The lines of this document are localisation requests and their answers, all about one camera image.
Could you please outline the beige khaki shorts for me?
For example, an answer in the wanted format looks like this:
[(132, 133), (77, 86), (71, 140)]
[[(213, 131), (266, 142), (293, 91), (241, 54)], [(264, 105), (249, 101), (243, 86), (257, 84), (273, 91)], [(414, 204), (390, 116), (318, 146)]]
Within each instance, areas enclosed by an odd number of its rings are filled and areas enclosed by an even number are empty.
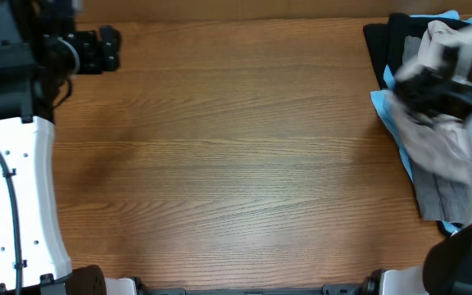
[(433, 20), (386, 96), (409, 158), (429, 173), (463, 184), (471, 182), (464, 120), (472, 106), (461, 95), (472, 89), (471, 68), (472, 25), (458, 30)]

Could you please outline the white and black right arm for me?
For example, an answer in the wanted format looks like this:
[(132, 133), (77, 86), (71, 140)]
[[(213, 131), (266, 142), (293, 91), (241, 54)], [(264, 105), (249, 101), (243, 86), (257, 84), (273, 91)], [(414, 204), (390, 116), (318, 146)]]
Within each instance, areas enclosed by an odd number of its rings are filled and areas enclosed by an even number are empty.
[(429, 156), (439, 155), (439, 164), (415, 163), (406, 143), (410, 133), (400, 124), (411, 124), (412, 118), (392, 97), (393, 77), (385, 67), (381, 90), (371, 94), (371, 101), (379, 118), (393, 136), (400, 152), (402, 164), (415, 186), (415, 197), (420, 214), (426, 220), (434, 220), (448, 234), (460, 227), (470, 216), (470, 147), (462, 116), (441, 115), (424, 122)]

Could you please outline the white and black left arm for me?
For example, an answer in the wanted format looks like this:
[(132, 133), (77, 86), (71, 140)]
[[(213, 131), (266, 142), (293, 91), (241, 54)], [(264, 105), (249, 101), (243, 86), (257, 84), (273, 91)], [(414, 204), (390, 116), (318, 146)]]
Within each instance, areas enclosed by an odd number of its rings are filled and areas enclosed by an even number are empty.
[(119, 68), (120, 33), (78, 31), (74, 0), (0, 0), (0, 294), (140, 294), (134, 279), (74, 268), (52, 177), (55, 110), (75, 75)]

